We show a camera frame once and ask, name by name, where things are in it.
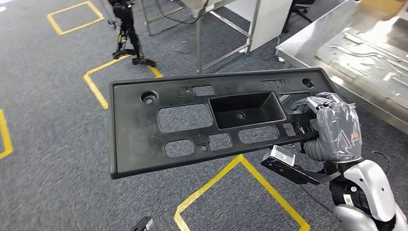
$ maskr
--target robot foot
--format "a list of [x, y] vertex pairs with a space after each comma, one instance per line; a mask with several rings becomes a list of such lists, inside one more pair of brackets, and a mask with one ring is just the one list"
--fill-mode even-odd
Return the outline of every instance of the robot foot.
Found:
[[156, 67], [156, 62], [155, 61], [152, 61], [152, 60], [147, 59], [145, 57], [134, 58], [134, 59], [132, 59], [132, 63], [134, 65], [142, 64], [142, 65], [147, 65], [147, 66], [151, 66], [151, 67]]
[[115, 51], [112, 53], [112, 56], [114, 57], [114, 59], [118, 59], [122, 56], [125, 55], [136, 55], [136, 51], [135, 50], [131, 50], [131, 49], [124, 49], [124, 50], [119, 50], [119, 51]]

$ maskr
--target cable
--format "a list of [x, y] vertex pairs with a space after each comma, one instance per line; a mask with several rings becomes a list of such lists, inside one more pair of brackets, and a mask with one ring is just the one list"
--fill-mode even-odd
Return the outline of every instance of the cable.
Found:
[[388, 173], [388, 171], [390, 170], [390, 167], [391, 167], [391, 164], [390, 164], [391, 162], [390, 162], [390, 160], [388, 159], [388, 157], [387, 157], [385, 154], [380, 153], [380, 152], [376, 152], [376, 151], [371, 151], [371, 153], [380, 154], [380, 155], [382, 155], [382, 156], [385, 157], [385, 159], [387, 160], [387, 170], [385, 171], [385, 174], [387, 175], [387, 173]]
[[106, 2], [104, 3], [104, 1], [103, 0], [100, 0], [100, 2], [101, 2], [101, 5], [102, 5], [102, 8], [103, 8], [103, 11], [105, 11], [105, 13], [106, 13], [106, 15], [107, 15], [107, 21], [108, 21], [108, 24], [109, 25], [112, 25], [111, 23], [112, 22], [114, 22], [115, 20], [113, 19], [113, 17], [111, 17], [111, 14], [109, 13], [109, 10], [108, 10], [108, 8], [106, 7]]
[[[278, 56], [275, 55], [275, 53], [276, 53], [276, 47], [279, 46], [280, 42], [281, 42], [281, 37], [278, 36], [278, 42], [277, 42], [275, 45], [272, 45], [272, 46], [269, 46], [269, 47], [265, 47], [265, 48], [261, 51], [261, 59], [262, 59], [263, 61], [268, 61], [268, 60], [271, 60], [271, 59], [273, 59], [273, 58], [277, 58]], [[264, 53], [265, 51], [267, 51], [268, 49], [271, 49], [271, 48], [273, 48], [273, 53], [272, 53], [272, 54], [270, 54], [270, 53]]]
[[[371, 153], [380, 154], [380, 155], [382, 155], [382, 156], [385, 157], [385, 159], [387, 160], [387, 170], [385, 171], [385, 174], [387, 175], [388, 171], [389, 171], [390, 168], [391, 168], [391, 163], [390, 163], [390, 160], [388, 159], [387, 155], [385, 155], [385, 154], [383, 154], [383, 153], [380, 153], [380, 152], [376, 152], [376, 151], [371, 151]], [[318, 203], [321, 207], [323, 207], [324, 209], [326, 209], [329, 213], [331, 213], [331, 214], [334, 215], [334, 213], [333, 213], [333, 211], [332, 211], [331, 209], [329, 209], [327, 206], [325, 206], [322, 202], [318, 201], [311, 193], [309, 193], [309, 192], [306, 190], [306, 188], [304, 188], [303, 185], [300, 185], [300, 187], [303, 189], [303, 191], [305, 191], [305, 193], [306, 193], [310, 198], [312, 198], [313, 201], [315, 201], [315, 202]]]
[[303, 185], [300, 184], [300, 187], [303, 189], [303, 191], [305, 191], [305, 193], [312, 198], [312, 200], [314, 200], [316, 203], [318, 203], [321, 207], [323, 207], [324, 209], [326, 209], [329, 213], [333, 214], [335, 217], [336, 215], [333, 213], [333, 211], [331, 209], [329, 209], [327, 206], [325, 206], [322, 202], [318, 201], [312, 194], [310, 194]]
[[[157, 6], [157, 8], [159, 9], [159, 12], [160, 12], [161, 14], [165, 14], [165, 13], [163, 12], [162, 7], [161, 7], [160, 4], [159, 4], [159, 1], [158, 1], [158, 0], [154, 0], [154, 1], [156, 2], [156, 6]], [[186, 21], [179, 20], [179, 19], [171, 18], [171, 17], [169, 17], [169, 16], [165, 16], [165, 18], [170, 19], [170, 20], [175, 21], [175, 22], [178, 22], [178, 23], [181, 23], [181, 24], [193, 25], [194, 23], [196, 23], [196, 22], [201, 18], [201, 16], [203, 15], [203, 13], [204, 13], [204, 11], [205, 11], [205, 8], [208, 6], [208, 2], [209, 2], [209, 1], [210, 1], [210, 0], [205, 1], [204, 6], [203, 6], [203, 8], [200, 10], [200, 12], [198, 13], [197, 18], [196, 18], [194, 21], [190, 22], [190, 23], [188, 23], [188, 22], [186, 22]]]

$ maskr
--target mounting hole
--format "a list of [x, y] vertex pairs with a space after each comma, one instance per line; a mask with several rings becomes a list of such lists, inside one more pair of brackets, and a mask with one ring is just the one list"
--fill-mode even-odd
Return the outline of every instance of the mounting hole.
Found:
[[158, 95], [156, 92], [153, 91], [146, 91], [144, 92], [141, 96], [140, 96], [140, 100], [144, 103], [144, 104], [152, 104], [155, 103], [158, 99]]
[[308, 88], [314, 87], [313, 82], [312, 82], [310, 79], [308, 79], [308, 78], [302, 79], [302, 83], [303, 83], [303, 85], [305, 85], [305, 86], [308, 87]]
[[238, 119], [245, 119], [245, 114], [242, 113], [242, 112], [241, 112], [241, 113], [238, 113], [238, 114], [237, 114], [237, 118], [238, 118]]

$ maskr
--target plastic wrap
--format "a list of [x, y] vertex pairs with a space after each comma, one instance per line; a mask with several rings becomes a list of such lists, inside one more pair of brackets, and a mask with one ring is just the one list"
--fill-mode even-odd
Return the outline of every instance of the plastic wrap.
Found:
[[317, 111], [320, 138], [305, 151], [318, 161], [348, 162], [361, 157], [361, 130], [354, 104], [332, 103]]

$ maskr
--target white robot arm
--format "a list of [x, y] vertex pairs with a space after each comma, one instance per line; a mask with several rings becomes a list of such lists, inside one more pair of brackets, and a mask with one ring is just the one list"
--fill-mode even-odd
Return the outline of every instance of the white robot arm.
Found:
[[407, 218], [395, 203], [387, 176], [361, 157], [361, 132], [353, 104], [334, 93], [320, 93], [292, 104], [291, 110], [316, 113], [319, 139], [302, 147], [311, 159], [324, 161], [318, 173], [294, 165], [293, 154], [274, 147], [262, 165], [297, 184], [330, 182], [334, 214], [346, 231], [408, 231]]

